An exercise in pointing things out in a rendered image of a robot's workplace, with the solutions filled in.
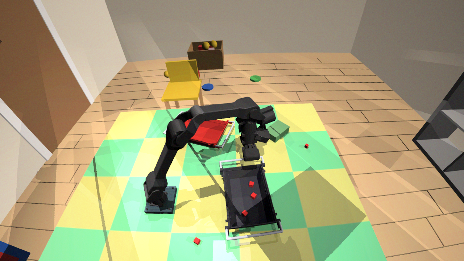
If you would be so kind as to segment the green rectangular block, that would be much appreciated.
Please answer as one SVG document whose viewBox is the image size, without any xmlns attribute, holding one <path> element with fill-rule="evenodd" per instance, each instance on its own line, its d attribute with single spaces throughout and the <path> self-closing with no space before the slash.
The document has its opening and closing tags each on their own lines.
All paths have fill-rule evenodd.
<svg viewBox="0 0 464 261">
<path fill-rule="evenodd" d="M 290 126 L 286 125 L 280 120 L 275 121 L 272 125 L 270 125 L 267 128 L 269 131 L 270 140 L 276 143 L 289 132 L 289 128 Z"/>
</svg>

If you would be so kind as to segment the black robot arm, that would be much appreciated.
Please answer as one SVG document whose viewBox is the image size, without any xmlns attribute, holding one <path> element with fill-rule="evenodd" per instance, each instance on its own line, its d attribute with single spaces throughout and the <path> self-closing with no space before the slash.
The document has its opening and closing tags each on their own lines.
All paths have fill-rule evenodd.
<svg viewBox="0 0 464 261">
<path fill-rule="evenodd" d="M 152 172 L 145 178 L 144 192 L 146 202 L 149 206 L 163 207 L 167 199 L 167 172 L 172 165 L 172 161 L 178 150 L 183 148 L 188 141 L 195 135 L 199 125 L 204 121 L 218 120 L 236 117 L 236 121 L 241 125 L 245 133 L 257 131 L 254 141 L 267 143 L 270 139 L 269 131 L 265 124 L 276 120 L 273 107 L 267 106 L 260 109 L 250 97 L 237 99 L 232 103 L 195 105 L 191 109 L 179 114 L 174 120 L 170 121 L 166 130 L 166 143 L 161 155 Z M 186 127 L 184 122 L 192 119 Z M 257 124 L 260 126 L 257 128 Z"/>
</svg>

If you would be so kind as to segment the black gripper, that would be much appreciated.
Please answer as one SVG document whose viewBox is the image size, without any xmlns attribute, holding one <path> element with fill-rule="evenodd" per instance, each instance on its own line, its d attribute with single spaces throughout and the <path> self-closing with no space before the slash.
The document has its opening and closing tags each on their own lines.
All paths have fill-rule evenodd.
<svg viewBox="0 0 464 261">
<path fill-rule="evenodd" d="M 243 145 L 243 158 L 244 161 L 254 161 L 260 159 L 260 151 L 256 147 L 256 141 L 254 141 L 255 136 L 257 136 L 257 131 L 253 133 L 245 133 L 239 125 L 239 133 L 241 132 L 240 140 Z"/>
</svg>

